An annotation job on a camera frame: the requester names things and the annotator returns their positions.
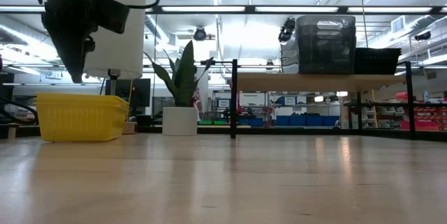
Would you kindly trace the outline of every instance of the white planter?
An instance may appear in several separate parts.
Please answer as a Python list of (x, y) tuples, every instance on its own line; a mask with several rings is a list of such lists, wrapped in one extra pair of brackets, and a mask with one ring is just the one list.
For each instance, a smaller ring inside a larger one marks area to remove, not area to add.
[(163, 135), (197, 135), (197, 109), (194, 107), (163, 108)]

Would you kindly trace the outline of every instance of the snake plant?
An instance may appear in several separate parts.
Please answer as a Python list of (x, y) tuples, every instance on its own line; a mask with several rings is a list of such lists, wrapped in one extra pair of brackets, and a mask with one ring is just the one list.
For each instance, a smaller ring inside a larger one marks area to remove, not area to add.
[(203, 71), (202, 75), (196, 79), (196, 67), (194, 66), (194, 46), (192, 40), (189, 41), (184, 48), (181, 59), (176, 59), (174, 62), (168, 57), (170, 68), (173, 72), (172, 77), (169, 76), (169, 73), (165, 68), (156, 64), (149, 56), (147, 57), (151, 61), (156, 75), (165, 82), (169, 92), (173, 95), (175, 106), (190, 107), (191, 99), (193, 98), (197, 83), (205, 71), (210, 68), (212, 58), (207, 60), (205, 70)]

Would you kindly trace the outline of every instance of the yellow basket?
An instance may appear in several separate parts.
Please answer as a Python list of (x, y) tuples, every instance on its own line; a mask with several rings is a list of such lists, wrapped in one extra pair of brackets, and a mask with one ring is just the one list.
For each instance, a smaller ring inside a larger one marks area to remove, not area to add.
[(108, 141), (121, 136), (129, 104), (117, 96), (44, 94), (36, 100), (45, 141)]

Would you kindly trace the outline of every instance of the potted plant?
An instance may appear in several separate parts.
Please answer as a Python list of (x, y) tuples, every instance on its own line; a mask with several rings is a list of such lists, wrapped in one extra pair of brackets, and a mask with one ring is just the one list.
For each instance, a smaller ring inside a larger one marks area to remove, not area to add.
[(168, 71), (156, 64), (149, 57), (152, 67), (158, 77), (166, 84), (169, 92), (174, 97), (175, 107), (163, 108), (163, 135), (170, 136), (192, 136), (197, 135), (197, 109), (191, 107), (191, 99), (196, 90), (197, 83), (203, 74), (210, 68), (212, 58), (207, 60), (205, 70), (198, 78), (195, 77), (193, 41), (184, 48), (182, 58), (175, 63), (169, 58), (172, 77)]

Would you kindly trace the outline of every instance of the monitor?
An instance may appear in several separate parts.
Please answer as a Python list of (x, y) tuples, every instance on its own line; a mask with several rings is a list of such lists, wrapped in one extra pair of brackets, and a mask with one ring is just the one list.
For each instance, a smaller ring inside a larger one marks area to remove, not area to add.
[[(133, 81), (131, 107), (149, 107), (151, 99), (151, 80), (138, 79)], [(130, 80), (117, 80), (115, 95), (129, 101), (131, 90)], [(110, 95), (110, 80), (105, 82), (105, 94)]]

